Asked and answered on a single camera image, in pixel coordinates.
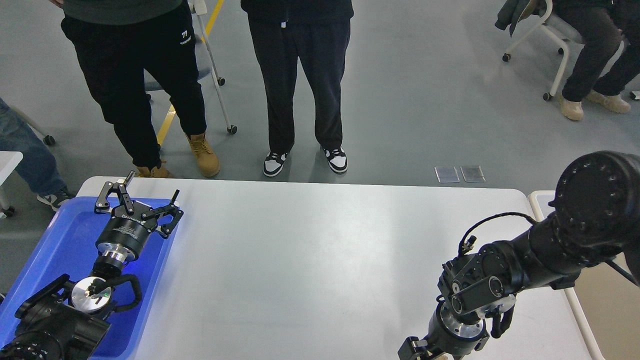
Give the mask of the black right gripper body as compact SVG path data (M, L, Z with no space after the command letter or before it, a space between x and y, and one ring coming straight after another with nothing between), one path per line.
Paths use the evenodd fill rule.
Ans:
M450 354L455 360L480 351L489 341L484 320L471 325L458 321L448 305L440 301L429 321L429 332L425 337L426 349L432 358Z

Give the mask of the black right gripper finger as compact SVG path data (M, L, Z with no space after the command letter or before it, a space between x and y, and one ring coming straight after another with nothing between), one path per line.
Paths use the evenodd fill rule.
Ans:
M429 360L428 340L416 336L409 336L398 349L400 360Z

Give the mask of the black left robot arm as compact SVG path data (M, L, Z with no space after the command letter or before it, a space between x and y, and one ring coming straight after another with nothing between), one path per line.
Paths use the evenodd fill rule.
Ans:
M3 360L125 360L138 345L184 212L107 181L57 212L1 304Z

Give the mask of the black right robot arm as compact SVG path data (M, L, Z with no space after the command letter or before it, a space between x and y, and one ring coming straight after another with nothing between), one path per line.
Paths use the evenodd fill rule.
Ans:
M598 151L574 160L561 174L553 212L512 240L484 244L467 230L457 255L442 266L437 306L423 338L407 337L401 360L461 360L500 338L514 316L518 293L569 289L582 269L608 264L639 284L640 160Z

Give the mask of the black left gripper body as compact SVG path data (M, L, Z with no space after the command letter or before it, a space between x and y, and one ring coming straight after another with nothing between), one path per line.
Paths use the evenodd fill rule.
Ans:
M153 208L146 203L135 203L128 214L125 205L110 208L105 203L95 205L96 214L110 214L110 219L95 242L97 262L126 263L137 260L156 229L157 218L143 218Z

